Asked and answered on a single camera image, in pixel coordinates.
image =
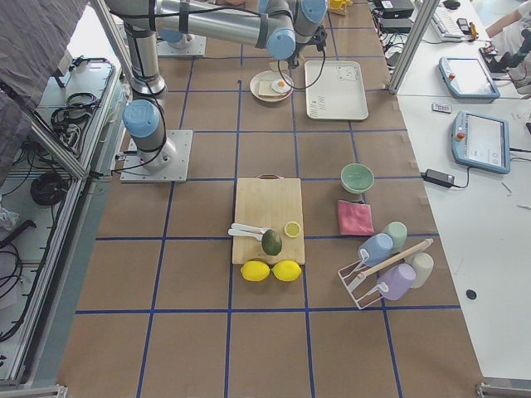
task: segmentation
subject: person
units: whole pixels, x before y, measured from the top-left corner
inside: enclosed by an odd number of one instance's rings
[[[524,42],[522,30],[531,28],[531,0],[519,5],[514,11],[501,17],[487,27],[492,44],[502,56],[505,52],[511,55],[518,52]],[[531,83],[531,55],[527,54],[524,61],[517,67],[509,69],[509,75],[517,87]]]

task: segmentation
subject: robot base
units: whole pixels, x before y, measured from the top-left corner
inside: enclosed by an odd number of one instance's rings
[[[188,174],[188,161],[192,148],[192,130],[167,130],[167,139],[173,142],[177,150],[177,156],[172,162],[157,172],[151,172],[144,166],[132,170],[124,170],[120,176],[121,182],[185,182]],[[136,151],[136,145],[131,139],[129,151]],[[140,164],[137,156],[128,156],[124,161],[124,168],[134,167]]]
[[[157,43],[157,55],[160,58],[205,56],[206,49],[207,38],[204,36],[195,36],[190,42],[190,46],[183,49],[173,48],[166,41],[160,41]]]

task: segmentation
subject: tablet screen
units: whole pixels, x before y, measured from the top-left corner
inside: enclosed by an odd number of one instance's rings
[[[455,74],[451,85],[464,95],[493,94],[494,87],[490,84],[480,61],[476,59],[448,58],[448,66]]]
[[[493,166],[505,166],[504,125],[472,114],[467,118],[466,157]]]

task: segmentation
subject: blue joint cap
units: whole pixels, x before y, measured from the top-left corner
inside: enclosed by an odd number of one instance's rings
[[[295,52],[295,34],[292,30],[286,27],[277,29],[269,39],[267,39],[265,47],[276,60],[290,58]]]
[[[125,107],[122,120],[133,137],[146,138],[157,130],[160,113],[146,99],[136,99]]]
[[[158,31],[158,35],[161,39],[170,43],[177,43],[183,38],[183,34],[181,32],[170,31],[169,29],[163,29],[161,31]]]
[[[269,0],[259,0],[258,1],[258,12],[266,12],[267,6],[269,6]]]
[[[327,0],[301,0],[300,7],[306,18],[312,23],[321,23],[326,15]]]

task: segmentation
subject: black dot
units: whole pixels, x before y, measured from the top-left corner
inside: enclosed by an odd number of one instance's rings
[[[478,295],[475,293],[474,290],[468,289],[466,291],[466,297],[468,297],[470,300],[475,300],[475,298],[478,297]]]

